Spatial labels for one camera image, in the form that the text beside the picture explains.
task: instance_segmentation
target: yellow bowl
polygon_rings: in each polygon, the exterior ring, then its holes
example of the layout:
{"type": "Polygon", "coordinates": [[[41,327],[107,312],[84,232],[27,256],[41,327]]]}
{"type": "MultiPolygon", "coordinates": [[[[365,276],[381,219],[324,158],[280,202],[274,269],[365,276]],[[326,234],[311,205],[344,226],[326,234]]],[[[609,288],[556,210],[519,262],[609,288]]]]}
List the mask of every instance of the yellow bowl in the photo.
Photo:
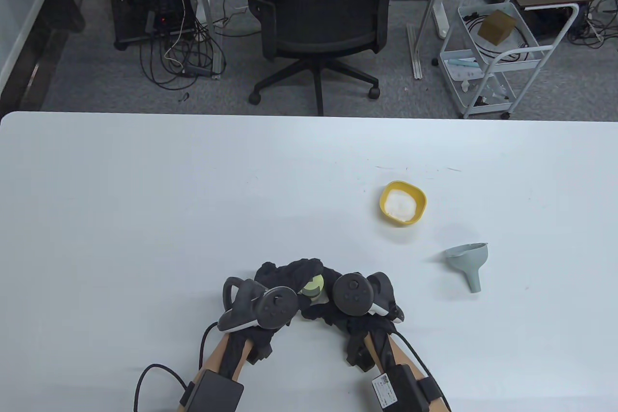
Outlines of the yellow bowl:
{"type": "Polygon", "coordinates": [[[399,180],[395,182],[390,182],[386,186],[384,191],[382,191],[382,196],[380,196],[380,209],[382,209],[382,213],[384,213],[386,217],[388,217],[389,219],[393,220],[394,222],[400,225],[412,225],[412,224],[417,223],[420,220],[420,218],[423,217],[423,213],[424,213],[424,209],[426,205],[427,205],[427,197],[420,189],[418,189],[414,185],[410,185],[409,183],[401,182],[399,180]],[[407,221],[399,220],[398,218],[394,218],[392,215],[388,215],[386,213],[386,209],[384,209],[384,203],[386,203],[386,198],[388,197],[388,194],[393,190],[405,191],[411,197],[413,197],[415,202],[417,203],[417,211],[415,212],[414,217],[411,218],[410,220],[407,220],[407,221]]]}

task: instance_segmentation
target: cardboard box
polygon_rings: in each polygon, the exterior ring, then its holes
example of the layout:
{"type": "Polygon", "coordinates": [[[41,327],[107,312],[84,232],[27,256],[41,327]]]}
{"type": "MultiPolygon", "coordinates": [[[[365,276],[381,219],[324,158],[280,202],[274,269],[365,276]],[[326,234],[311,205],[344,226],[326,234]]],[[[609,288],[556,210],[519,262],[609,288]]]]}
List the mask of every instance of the cardboard box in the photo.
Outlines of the cardboard box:
{"type": "Polygon", "coordinates": [[[508,16],[501,11],[495,11],[483,20],[478,36],[486,39],[489,43],[500,45],[513,32],[517,24],[514,17],[508,16]]]}

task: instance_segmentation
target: white cart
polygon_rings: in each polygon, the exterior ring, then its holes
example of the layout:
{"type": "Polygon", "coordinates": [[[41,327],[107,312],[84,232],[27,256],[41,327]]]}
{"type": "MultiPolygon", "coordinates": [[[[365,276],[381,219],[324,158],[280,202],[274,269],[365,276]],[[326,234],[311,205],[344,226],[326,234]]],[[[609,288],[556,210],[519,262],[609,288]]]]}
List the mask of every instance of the white cart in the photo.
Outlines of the white cart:
{"type": "Polygon", "coordinates": [[[539,45],[523,17],[521,17],[519,9],[511,3],[511,0],[505,0],[504,3],[476,4],[473,6],[464,6],[465,1],[461,0],[457,7],[457,13],[450,23],[451,27],[440,50],[437,63],[434,61],[434,64],[439,65],[444,73],[463,119],[467,119],[470,114],[500,111],[503,111],[501,118],[508,119],[573,24],[579,12],[579,6],[576,3],[565,3],[525,8],[528,11],[558,8],[570,8],[571,10],[569,20],[554,42],[550,45],[539,45]],[[476,14],[485,16],[496,10],[502,11],[517,20],[516,30],[523,37],[525,45],[520,43],[512,48],[507,47],[508,49],[503,51],[493,52],[492,50],[492,53],[488,54],[488,50],[478,44],[478,36],[468,30],[469,20],[466,21],[464,18],[476,14]],[[452,37],[453,30],[457,26],[463,30],[467,49],[448,52],[446,47],[452,37]],[[534,72],[521,92],[516,95],[508,83],[506,73],[528,69],[534,69],[534,72]],[[464,92],[466,85],[462,85],[462,75],[470,77],[470,79],[466,79],[469,81],[467,92],[464,92]]]}

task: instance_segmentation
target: white powder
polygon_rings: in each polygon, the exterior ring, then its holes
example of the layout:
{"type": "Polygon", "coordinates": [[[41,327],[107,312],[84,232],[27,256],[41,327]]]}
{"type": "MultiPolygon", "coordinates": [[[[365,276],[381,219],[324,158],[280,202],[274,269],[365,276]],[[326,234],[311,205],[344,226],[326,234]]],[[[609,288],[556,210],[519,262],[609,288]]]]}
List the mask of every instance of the white powder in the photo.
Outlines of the white powder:
{"type": "Polygon", "coordinates": [[[391,190],[384,202],[384,210],[391,217],[407,222],[417,212],[417,202],[405,191],[391,190]]]}

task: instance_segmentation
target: gray carpet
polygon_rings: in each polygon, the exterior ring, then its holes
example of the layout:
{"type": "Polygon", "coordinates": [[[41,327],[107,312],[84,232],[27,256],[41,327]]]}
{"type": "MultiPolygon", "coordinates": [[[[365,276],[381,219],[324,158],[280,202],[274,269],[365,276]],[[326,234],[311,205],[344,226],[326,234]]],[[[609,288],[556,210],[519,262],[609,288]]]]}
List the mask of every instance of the gray carpet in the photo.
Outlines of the gray carpet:
{"type": "MultiPolygon", "coordinates": [[[[220,17],[223,0],[212,0],[215,17],[220,17]]],[[[447,0],[452,12],[459,0],[447,0]]],[[[228,0],[242,6],[246,0],[228,0]]],[[[415,81],[410,67],[406,23],[418,24],[424,3],[392,1],[388,45],[373,52],[345,58],[350,65],[380,80],[377,101],[366,97],[368,86],[326,71],[323,78],[324,112],[328,116],[455,118],[454,102],[444,78],[430,65],[441,41],[433,25],[421,50],[424,80],[415,81]]],[[[42,107],[46,111],[139,112],[182,114],[316,114],[313,81],[309,72],[265,89],[257,107],[247,103],[256,81],[287,65],[261,55],[260,35],[225,39],[227,70],[219,81],[200,78],[188,90],[169,92],[157,88],[143,76],[139,51],[114,49],[114,28],[110,0],[84,0],[82,12],[86,30],[72,35],[57,67],[55,78],[42,107]],[[183,100],[185,92],[189,93],[183,100]]],[[[259,23],[250,13],[236,16],[226,33],[256,30],[259,23]]],[[[453,47],[461,47],[454,37],[453,47]]],[[[618,53],[616,43],[600,50],[563,43],[528,91],[514,119],[618,121],[618,53]]],[[[512,73],[515,89],[523,86],[526,72],[512,73]]],[[[475,116],[497,118],[496,114],[475,116]]]]}

